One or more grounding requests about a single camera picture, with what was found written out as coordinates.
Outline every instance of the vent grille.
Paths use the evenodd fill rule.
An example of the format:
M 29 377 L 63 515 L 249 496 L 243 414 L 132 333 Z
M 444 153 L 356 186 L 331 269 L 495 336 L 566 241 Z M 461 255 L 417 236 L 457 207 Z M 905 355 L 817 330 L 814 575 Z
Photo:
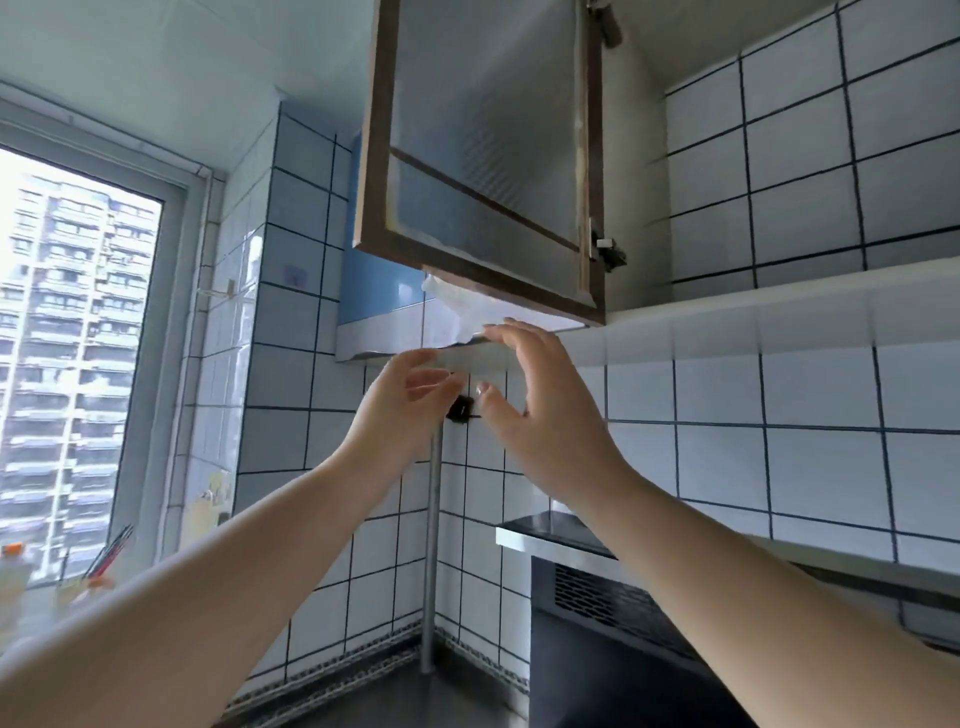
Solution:
M 700 661 L 680 630 L 642 589 L 558 565 L 554 604 L 685 659 Z

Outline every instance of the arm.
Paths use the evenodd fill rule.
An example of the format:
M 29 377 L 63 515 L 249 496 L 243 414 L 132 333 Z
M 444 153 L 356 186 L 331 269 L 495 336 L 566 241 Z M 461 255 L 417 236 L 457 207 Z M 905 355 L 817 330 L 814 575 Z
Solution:
M 311 473 L 0 662 L 4 725 L 212 725 L 463 387 L 432 357 L 395 357 Z
M 960 667 L 631 470 L 556 336 L 520 323 L 487 335 L 516 350 L 528 412 L 481 385 L 484 419 L 640 576 L 757 724 L 956 725 Z

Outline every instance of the metal pipe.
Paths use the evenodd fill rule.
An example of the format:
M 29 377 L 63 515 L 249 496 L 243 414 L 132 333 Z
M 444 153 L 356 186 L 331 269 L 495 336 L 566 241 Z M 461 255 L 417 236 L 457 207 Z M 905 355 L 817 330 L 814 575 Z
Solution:
M 434 613 L 437 604 L 437 543 L 440 537 L 440 473 L 444 452 L 444 424 L 430 443 L 430 499 L 426 511 L 426 573 L 423 576 L 423 631 L 420 635 L 420 672 L 433 672 Z

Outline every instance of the apartment building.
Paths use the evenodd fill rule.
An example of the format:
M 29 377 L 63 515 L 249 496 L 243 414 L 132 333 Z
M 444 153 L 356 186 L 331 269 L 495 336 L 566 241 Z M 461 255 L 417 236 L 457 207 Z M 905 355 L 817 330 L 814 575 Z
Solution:
M 0 541 L 35 580 L 107 539 L 161 205 L 59 168 L 0 189 Z

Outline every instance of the bottle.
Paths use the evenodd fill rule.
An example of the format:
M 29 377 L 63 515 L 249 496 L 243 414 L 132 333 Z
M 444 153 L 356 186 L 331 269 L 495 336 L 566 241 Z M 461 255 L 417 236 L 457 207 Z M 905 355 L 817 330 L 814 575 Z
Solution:
M 23 593 L 33 570 L 23 544 L 0 547 L 0 646 L 16 634 Z

